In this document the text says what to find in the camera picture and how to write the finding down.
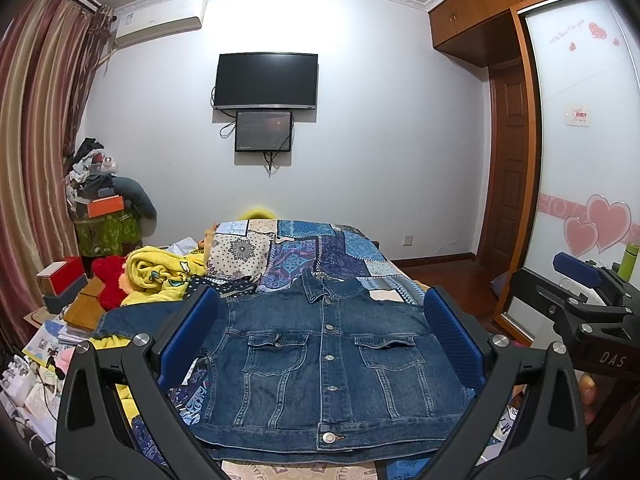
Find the right hand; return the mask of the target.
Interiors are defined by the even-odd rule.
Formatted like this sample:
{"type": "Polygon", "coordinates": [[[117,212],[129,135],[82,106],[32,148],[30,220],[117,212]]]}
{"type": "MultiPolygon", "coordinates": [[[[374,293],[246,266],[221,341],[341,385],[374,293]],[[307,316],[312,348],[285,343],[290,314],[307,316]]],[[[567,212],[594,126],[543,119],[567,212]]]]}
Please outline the right hand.
{"type": "Polygon", "coordinates": [[[596,418],[598,410],[597,383],[590,374],[584,373],[578,379],[578,390],[580,393],[580,400],[582,400],[585,424],[589,426],[596,418]]]}

